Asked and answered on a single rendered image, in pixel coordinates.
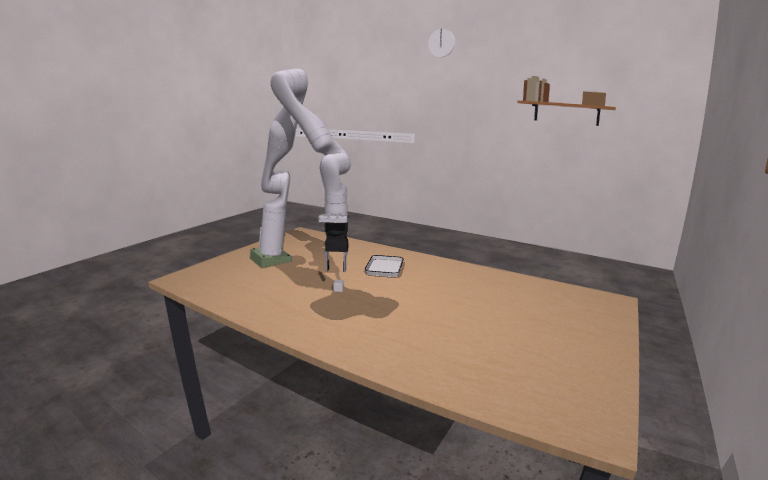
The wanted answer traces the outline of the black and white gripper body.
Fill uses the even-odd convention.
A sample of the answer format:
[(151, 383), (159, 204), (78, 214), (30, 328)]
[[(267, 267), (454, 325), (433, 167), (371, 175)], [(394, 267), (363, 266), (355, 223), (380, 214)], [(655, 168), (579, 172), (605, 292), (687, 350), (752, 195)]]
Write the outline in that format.
[[(327, 214), (328, 213), (328, 214)], [(325, 214), (318, 216), (319, 222), (325, 222), (325, 251), (348, 251), (348, 207), (347, 202), (330, 204), (325, 202)]]

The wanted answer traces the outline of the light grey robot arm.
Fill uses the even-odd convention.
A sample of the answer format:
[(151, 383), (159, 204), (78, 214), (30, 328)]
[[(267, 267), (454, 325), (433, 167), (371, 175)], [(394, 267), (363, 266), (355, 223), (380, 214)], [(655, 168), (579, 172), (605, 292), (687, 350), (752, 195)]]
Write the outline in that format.
[[(285, 205), (287, 205), (290, 174), (287, 171), (273, 169), (292, 149), (297, 123), (313, 149), (326, 155), (320, 162), (325, 202), (330, 204), (347, 202), (347, 188), (345, 184), (340, 183), (339, 175), (349, 171), (351, 166), (349, 156), (332, 138), (322, 120), (302, 105), (307, 87), (307, 75), (301, 69), (278, 71), (271, 77), (272, 91), (283, 108), (270, 127), (261, 181), (263, 192), (280, 194), (278, 198), (263, 204), (259, 251), (265, 255), (281, 255), (283, 251)], [(273, 171), (272, 174), (271, 171)]]

